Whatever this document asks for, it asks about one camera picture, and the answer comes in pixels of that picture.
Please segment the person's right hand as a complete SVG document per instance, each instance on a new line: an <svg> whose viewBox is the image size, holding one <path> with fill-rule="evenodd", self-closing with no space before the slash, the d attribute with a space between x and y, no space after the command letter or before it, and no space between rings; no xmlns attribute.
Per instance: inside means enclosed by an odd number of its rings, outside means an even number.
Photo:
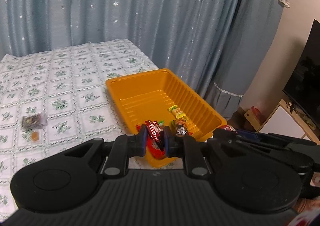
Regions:
<svg viewBox="0 0 320 226"><path fill-rule="evenodd" d="M319 171L309 175L303 185L302 193L294 206L299 214L319 208Z"/></svg>

